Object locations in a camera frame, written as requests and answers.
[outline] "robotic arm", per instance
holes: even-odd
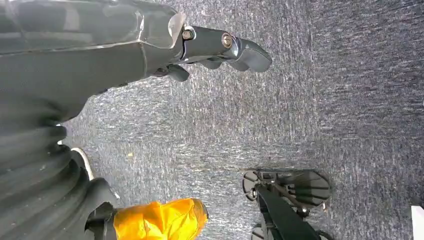
[[[255,72],[271,64],[251,41],[137,0],[2,1],[0,23],[1,240],[93,239],[91,213],[115,198],[57,144],[66,137],[57,124],[90,96],[150,76],[185,81],[180,64]]]

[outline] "gray carpet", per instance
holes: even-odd
[[[195,197],[199,239],[246,240],[259,210],[246,168],[316,169],[331,181],[309,222],[338,240],[410,240],[424,198],[422,0],[167,0],[190,24],[256,41],[265,73],[188,66],[92,97],[66,123],[121,206]]]

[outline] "black mechanical part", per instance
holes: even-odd
[[[315,171],[266,171],[252,170],[244,174],[242,187],[246,197],[253,201],[253,186],[261,184],[284,198],[291,206],[302,210],[315,208],[331,195],[328,181]]]
[[[320,240],[317,232],[287,202],[263,186],[257,185],[255,189],[264,240]]]
[[[304,221],[310,208],[330,197],[328,181],[315,171],[250,170],[243,175],[242,188],[262,215],[251,240],[332,240]]]
[[[241,187],[243,188],[244,195],[249,201],[255,201],[257,198],[257,193],[255,190],[256,184],[259,184],[259,177],[254,171],[247,171],[243,175],[243,181]]]
[[[190,31],[193,38],[184,41],[184,53],[181,60],[185,63],[198,62],[221,55],[229,50],[223,44],[223,37],[229,35],[226,31],[199,26],[188,27],[186,31]]]
[[[230,60],[229,64],[238,71],[251,70],[262,73],[268,70],[273,63],[270,55],[258,44],[242,39],[235,38],[233,46],[238,48],[236,59]]]
[[[99,32],[101,29],[96,26],[100,24],[103,27],[121,30],[123,18],[106,16],[111,22],[104,24],[102,21],[105,17],[104,9],[97,8],[98,4],[88,1],[59,4],[62,7],[54,1],[53,4],[33,1],[21,1],[21,3],[21,7],[26,8],[25,13],[28,15],[22,14],[23,12],[17,8],[15,10],[22,14],[18,17],[23,17],[22,19],[28,23],[44,24],[44,21],[33,21],[38,15],[34,14],[35,11],[28,11],[32,7],[41,7],[43,11],[51,13],[48,16],[54,16],[59,23],[68,21],[65,18],[78,16],[78,14],[71,16],[61,14],[68,9],[81,10],[81,13],[89,19],[81,18],[77,21],[83,35],[78,35],[78,31],[56,29],[56,27],[51,29],[56,29],[61,34],[45,34],[44,29],[48,29],[50,24],[46,21],[47,28],[42,24],[39,25],[41,30],[34,32],[36,36],[61,37],[52,39],[55,40],[53,42],[39,41],[42,47],[35,50],[28,42],[21,41],[25,40],[25,34],[15,34],[20,32],[18,28],[13,28],[11,32],[18,38],[9,40],[18,42],[20,47],[14,49],[14,44],[1,46],[0,240],[93,240],[94,236],[90,235],[92,233],[90,229],[97,221],[91,220],[88,224],[89,229],[85,230],[89,216],[103,203],[114,205],[116,199],[106,180],[96,178],[89,181],[81,161],[73,159],[69,147],[57,144],[66,137],[66,129],[56,125],[76,117],[89,97],[110,88],[150,76],[170,75],[177,81],[185,81],[189,74],[178,64],[184,63],[182,57],[187,53],[193,55],[192,60],[200,56],[197,58],[199,61],[205,59],[236,61],[236,58],[224,55],[235,49],[236,44],[234,42],[231,46],[228,44],[230,39],[224,34],[225,31],[204,28],[204,32],[209,32],[205,37],[193,32],[192,36],[185,39],[183,39],[185,29],[181,29],[181,34],[172,48],[159,48],[139,41],[101,41],[101,45],[96,45],[97,40],[103,40],[98,34],[102,31]],[[78,7],[70,7],[73,4],[77,4]],[[159,16],[170,12],[169,7],[162,6],[161,13],[161,6],[158,4],[153,6],[151,3],[138,1],[137,5],[141,10],[153,8],[155,14]],[[87,14],[92,7],[96,14]],[[9,21],[13,20],[13,17],[16,16],[7,15],[5,19]],[[132,27],[133,24],[124,24],[125,26]],[[75,40],[73,37],[63,44],[63,36],[75,36],[75,34],[99,38],[89,44],[77,44],[75,48],[72,41],[68,42]],[[196,53],[196,49],[185,52],[184,44],[187,41],[202,38],[205,42],[202,48],[198,49],[199,52]],[[208,38],[213,39],[214,43],[216,41],[216,44],[210,44]],[[58,48],[58,46],[71,46],[71,48]],[[209,46],[214,46],[216,49],[211,52]]]
[[[114,217],[117,213],[111,204],[105,202],[96,208],[88,217],[85,224],[86,232],[91,232],[94,240],[116,240]]]
[[[242,72],[264,72],[272,64],[270,55],[258,44],[231,36],[223,30],[187,26],[182,32],[182,39],[183,54],[174,64],[199,63],[214,70],[228,62]]]

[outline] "white object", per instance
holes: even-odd
[[[424,209],[420,206],[411,206],[413,239],[424,239]]]
[[[78,148],[78,147],[72,148],[71,151],[75,151],[79,153],[79,155],[81,155],[81,158],[84,160],[85,170],[87,170],[87,173],[88,173],[88,179],[90,181],[93,180],[94,175],[93,175],[92,167],[90,166],[89,158],[87,157],[86,153],[81,148]]]

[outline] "yellow bag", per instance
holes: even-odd
[[[208,217],[200,200],[186,198],[121,209],[114,217],[113,226],[117,240],[193,240]]]

